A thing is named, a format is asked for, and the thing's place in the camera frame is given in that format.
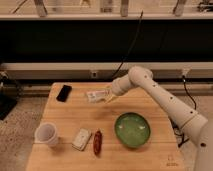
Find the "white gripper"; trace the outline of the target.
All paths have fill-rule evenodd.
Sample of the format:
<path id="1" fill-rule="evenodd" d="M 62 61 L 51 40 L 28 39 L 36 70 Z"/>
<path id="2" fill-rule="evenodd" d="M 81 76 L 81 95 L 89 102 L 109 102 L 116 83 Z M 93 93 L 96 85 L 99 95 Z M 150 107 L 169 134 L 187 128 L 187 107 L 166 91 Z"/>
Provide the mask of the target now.
<path id="1" fill-rule="evenodd" d="M 122 96 L 124 94 L 124 92 L 122 91 L 122 89 L 118 85 L 108 86 L 107 92 L 108 92 L 107 97 L 106 97 L 107 103 L 115 100 L 116 98 L 118 98 L 119 96 Z"/>

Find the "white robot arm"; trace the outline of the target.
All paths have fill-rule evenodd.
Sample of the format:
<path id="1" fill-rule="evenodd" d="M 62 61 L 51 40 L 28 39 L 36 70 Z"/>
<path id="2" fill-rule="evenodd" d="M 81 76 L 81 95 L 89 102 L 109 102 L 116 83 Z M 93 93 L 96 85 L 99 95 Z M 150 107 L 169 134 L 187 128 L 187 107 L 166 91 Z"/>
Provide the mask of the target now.
<path id="1" fill-rule="evenodd" d="M 197 147 L 194 171 L 213 171 L 213 119 L 162 88 L 153 80 L 153 73 L 140 66 L 133 66 L 126 75 L 114 79 L 110 93 L 122 96 L 137 87 L 146 91 Z"/>

